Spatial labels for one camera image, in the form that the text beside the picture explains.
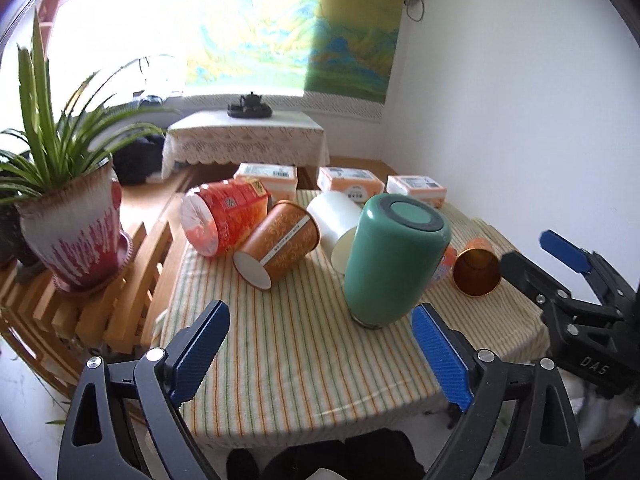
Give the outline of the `green thermos cup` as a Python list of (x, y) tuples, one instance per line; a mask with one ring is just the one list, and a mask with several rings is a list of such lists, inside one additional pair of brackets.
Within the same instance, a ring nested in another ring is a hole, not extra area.
[(345, 271), (352, 318), (377, 330), (418, 303), (451, 242), (449, 221), (435, 208), (400, 194), (364, 205)]

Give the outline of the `orange metal cup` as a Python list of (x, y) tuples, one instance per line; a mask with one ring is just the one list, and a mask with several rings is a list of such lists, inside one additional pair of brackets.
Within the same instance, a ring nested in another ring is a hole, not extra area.
[(460, 292), (471, 297), (486, 296), (498, 287), (499, 258), (487, 238), (477, 237), (466, 244), (454, 262), (452, 279)]

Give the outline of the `blue orange patterned cup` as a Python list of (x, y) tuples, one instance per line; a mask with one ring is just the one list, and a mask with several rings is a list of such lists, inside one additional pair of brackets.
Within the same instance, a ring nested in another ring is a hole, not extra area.
[(444, 280), (450, 274), (450, 271), (457, 260), (457, 255), (458, 255), (458, 252), (457, 252), (457, 249), (454, 248), (454, 246), (449, 245), (446, 248), (431, 278), (431, 281), (430, 281), (431, 285), (434, 285)]

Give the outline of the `red instant noodle cup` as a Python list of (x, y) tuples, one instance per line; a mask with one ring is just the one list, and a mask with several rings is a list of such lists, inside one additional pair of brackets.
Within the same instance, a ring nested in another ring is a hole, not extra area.
[(184, 235), (198, 254), (233, 252), (266, 218), (270, 194), (258, 179), (223, 180), (191, 188), (180, 205)]

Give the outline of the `brown patterned paper cup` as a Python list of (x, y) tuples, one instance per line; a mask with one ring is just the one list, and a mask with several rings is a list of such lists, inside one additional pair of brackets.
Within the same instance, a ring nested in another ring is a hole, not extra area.
[(319, 242), (320, 230), (312, 215), (302, 206), (280, 200), (233, 254), (233, 264), (248, 284), (268, 290)]

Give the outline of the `wooden slatted bench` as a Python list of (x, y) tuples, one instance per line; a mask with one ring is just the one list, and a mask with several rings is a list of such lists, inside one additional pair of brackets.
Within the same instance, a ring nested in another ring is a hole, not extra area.
[(2, 268), (1, 336), (63, 396), (72, 396), (91, 351), (130, 356), (152, 344), (186, 248), (179, 205), (192, 181), (192, 170), (183, 169), (162, 183), (124, 188), (120, 220), (132, 258), (96, 292), (63, 295), (50, 272), (22, 285), (16, 263)]

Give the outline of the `right orange white box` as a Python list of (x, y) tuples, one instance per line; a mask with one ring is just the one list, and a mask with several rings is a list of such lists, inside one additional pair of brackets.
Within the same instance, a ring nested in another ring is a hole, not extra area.
[(427, 176), (388, 176), (385, 191), (410, 196), (434, 208), (442, 208), (447, 189)]

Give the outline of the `orange white box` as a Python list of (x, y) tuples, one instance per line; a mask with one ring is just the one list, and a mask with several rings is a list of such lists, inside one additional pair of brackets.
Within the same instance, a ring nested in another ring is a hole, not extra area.
[(371, 171), (360, 168), (320, 167), (317, 186), (322, 192), (341, 192), (357, 204), (364, 204), (384, 191), (382, 180)]
[(295, 200), (298, 183), (295, 166), (256, 164), (241, 162), (234, 174), (235, 179), (256, 178), (270, 194), (272, 200)]
[(427, 176), (388, 176), (385, 191), (410, 196), (434, 208), (442, 208), (447, 189)]

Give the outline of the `striped table cloth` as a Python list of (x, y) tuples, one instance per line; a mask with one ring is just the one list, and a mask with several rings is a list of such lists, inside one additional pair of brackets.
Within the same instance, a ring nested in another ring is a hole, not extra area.
[(344, 280), (315, 250), (262, 292), (230, 258), (186, 248), (163, 340), (213, 300), (230, 330), (183, 418), (204, 445), (296, 445), (347, 438), (425, 412), (437, 382), (400, 320), (367, 330), (349, 315)]

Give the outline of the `middle orange white box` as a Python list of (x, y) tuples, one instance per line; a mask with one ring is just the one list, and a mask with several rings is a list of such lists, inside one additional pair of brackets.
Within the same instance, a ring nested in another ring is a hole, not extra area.
[(360, 168), (320, 167), (317, 186), (322, 192), (341, 192), (357, 204), (364, 204), (384, 191), (382, 180), (371, 171)]

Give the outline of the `potted spider plant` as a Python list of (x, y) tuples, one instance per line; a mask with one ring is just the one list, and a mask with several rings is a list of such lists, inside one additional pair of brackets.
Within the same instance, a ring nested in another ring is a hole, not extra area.
[(52, 104), (41, 26), (17, 50), (22, 128), (3, 130), (28, 152), (1, 153), (1, 201), (15, 206), (27, 245), (56, 288), (76, 294), (102, 286), (122, 268), (128, 243), (120, 224), (122, 188), (113, 155), (162, 128), (138, 108), (111, 108), (105, 80), (89, 75), (59, 113)]

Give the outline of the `left orange white box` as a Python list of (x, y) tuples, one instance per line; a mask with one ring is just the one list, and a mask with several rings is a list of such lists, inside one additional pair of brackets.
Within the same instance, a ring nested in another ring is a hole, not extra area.
[(241, 162), (234, 174), (235, 179), (256, 178), (270, 194), (272, 200), (295, 200), (298, 183), (295, 166), (256, 164)]

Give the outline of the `lace covered low table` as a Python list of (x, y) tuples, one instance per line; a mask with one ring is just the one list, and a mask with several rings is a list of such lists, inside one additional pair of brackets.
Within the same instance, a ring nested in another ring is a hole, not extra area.
[(162, 177), (168, 178), (178, 162), (321, 167), (330, 162), (330, 153), (323, 128), (302, 112), (276, 110), (269, 118), (238, 119), (224, 110), (202, 110), (167, 129)]

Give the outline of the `blue cloth on sill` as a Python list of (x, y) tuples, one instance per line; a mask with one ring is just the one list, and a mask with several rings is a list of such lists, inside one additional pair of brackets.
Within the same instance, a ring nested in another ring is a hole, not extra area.
[(127, 103), (128, 108), (157, 107), (163, 105), (164, 100), (160, 96), (153, 96), (152, 94), (142, 94), (141, 96), (134, 96)]

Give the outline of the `green landscape painting scroll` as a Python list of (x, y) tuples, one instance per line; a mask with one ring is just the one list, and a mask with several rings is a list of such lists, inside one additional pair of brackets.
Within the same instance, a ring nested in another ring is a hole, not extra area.
[(404, 0), (200, 0), (190, 84), (382, 103)]

